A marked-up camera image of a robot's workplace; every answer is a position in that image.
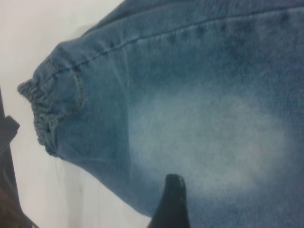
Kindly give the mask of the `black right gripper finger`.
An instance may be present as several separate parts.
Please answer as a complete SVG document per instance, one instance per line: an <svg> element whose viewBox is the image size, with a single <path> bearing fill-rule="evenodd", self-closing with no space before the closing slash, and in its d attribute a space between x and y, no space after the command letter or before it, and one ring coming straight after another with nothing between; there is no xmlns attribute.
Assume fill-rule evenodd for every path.
<svg viewBox="0 0 304 228"><path fill-rule="evenodd" d="M186 185L177 174L168 174L160 203L148 228L190 228Z"/></svg>

